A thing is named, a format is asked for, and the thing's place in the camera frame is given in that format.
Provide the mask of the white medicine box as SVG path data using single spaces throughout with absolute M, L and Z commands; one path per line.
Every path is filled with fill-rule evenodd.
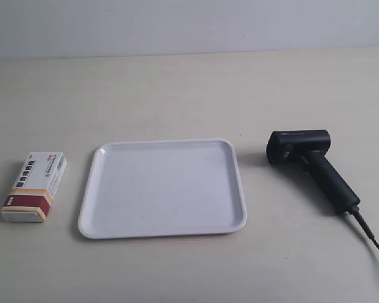
M 3 219 L 44 222 L 67 164 L 63 152 L 30 152 L 1 207 Z

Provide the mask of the white plastic tray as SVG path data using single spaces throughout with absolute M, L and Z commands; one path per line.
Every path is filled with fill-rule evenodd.
M 246 220 L 229 141 L 113 142 L 93 154 L 78 230 L 91 240 L 230 234 Z

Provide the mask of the black handheld barcode scanner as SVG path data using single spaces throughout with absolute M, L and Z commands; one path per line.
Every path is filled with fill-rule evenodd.
M 330 134 L 324 129 L 274 131 L 267 143 L 266 156 L 271 165 L 299 165 L 336 211 L 355 214 L 360 199 L 327 160 L 330 144 Z

